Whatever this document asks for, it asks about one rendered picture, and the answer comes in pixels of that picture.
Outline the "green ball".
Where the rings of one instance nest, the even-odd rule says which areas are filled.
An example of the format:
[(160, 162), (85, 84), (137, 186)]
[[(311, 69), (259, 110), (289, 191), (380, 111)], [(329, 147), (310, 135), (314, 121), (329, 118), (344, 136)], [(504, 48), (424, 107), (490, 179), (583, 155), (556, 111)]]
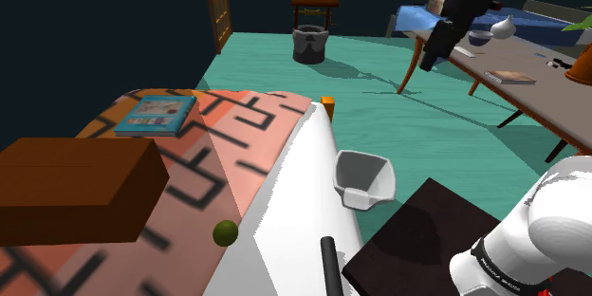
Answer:
[(213, 228), (213, 241), (219, 247), (228, 247), (238, 238), (238, 226), (231, 220), (222, 220)]

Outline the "bed with patterned pink cover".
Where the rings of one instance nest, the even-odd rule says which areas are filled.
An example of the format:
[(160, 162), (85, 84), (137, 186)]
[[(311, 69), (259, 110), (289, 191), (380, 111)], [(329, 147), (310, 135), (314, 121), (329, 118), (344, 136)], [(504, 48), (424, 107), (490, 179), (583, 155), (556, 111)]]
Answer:
[[(360, 248), (333, 186), (324, 105), (285, 91), (195, 91), (174, 137), (119, 138), (139, 103), (115, 100), (74, 139), (151, 139), (169, 180), (132, 242), (0, 247), (0, 296), (326, 296), (320, 240)], [(238, 238), (213, 241), (233, 221)]]

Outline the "wooden well with grey base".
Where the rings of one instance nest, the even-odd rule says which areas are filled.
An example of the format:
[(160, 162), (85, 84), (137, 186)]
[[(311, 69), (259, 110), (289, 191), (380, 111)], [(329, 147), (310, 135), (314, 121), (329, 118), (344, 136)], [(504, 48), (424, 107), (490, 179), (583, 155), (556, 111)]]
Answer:
[[(294, 8), (294, 25), (292, 30), (293, 55), (295, 62), (304, 65), (320, 64), (325, 59), (325, 45), (332, 23), (331, 10), (336, 9), (340, 0), (290, 0)], [(324, 24), (302, 25), (300, 15), (322, 15)]]

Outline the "grey table with wooden legs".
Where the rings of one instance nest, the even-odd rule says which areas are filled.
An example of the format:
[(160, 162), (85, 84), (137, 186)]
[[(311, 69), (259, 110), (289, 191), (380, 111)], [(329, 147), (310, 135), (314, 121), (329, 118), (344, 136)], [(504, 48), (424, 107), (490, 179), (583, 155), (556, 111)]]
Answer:
[[(581, 155), (592, 156), (592, 86), (570, 81), (558, 68), (546, 63), (554, 58), (572, 59), (555, 50), (511, 36), (493, 39), (484, 46), (471, 46), (468, 38), (458, 42), (474, 56), (454, 49), (447, 60), (536, 120)], [(499, 84), (485, 74), (491, 70), (520, 71), (534, 84)]]

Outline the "wooden lattice door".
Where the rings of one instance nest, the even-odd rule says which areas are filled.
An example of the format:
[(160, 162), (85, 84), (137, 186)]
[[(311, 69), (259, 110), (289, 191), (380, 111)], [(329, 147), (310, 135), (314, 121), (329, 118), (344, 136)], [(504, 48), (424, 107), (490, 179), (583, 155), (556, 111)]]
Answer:
[(214, 47), (217, 54), (227, 43), (232, 34), (229, 0), (208, 0), (211, 17)]

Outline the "black rod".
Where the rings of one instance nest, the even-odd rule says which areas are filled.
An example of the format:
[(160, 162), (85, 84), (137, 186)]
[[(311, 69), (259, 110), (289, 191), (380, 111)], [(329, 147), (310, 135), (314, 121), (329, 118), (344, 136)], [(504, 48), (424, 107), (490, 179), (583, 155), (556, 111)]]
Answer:
[(326, 296), (344, 296), (334, 238), (324, 236), (320, 240), (320, 245)]

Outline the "white bowl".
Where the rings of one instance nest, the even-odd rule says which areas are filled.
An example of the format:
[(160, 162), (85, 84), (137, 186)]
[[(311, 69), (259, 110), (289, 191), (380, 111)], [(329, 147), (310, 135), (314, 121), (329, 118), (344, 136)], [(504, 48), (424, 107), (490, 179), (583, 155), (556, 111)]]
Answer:
[(395, 200), (397, 178), (389, 158), (340, 150), (334, 163), (333, 186), (345, 208), (368, 211)]

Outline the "blue book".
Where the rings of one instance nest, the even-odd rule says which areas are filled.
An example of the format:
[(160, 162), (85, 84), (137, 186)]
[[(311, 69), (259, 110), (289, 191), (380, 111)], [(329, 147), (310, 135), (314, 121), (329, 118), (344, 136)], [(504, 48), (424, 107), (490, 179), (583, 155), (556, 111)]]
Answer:
[(117, 137), (174, 137), (196, 96), (148, 95), (114, 127)]

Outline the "brown box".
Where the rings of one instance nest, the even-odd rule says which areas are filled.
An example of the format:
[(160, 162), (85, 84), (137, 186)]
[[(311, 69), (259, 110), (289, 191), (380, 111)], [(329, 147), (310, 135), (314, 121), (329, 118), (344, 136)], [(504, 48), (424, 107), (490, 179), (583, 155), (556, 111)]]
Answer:
[(132, 242), (168, 180), (151, 139), (18, 139), (0, 152), (0, 247)]

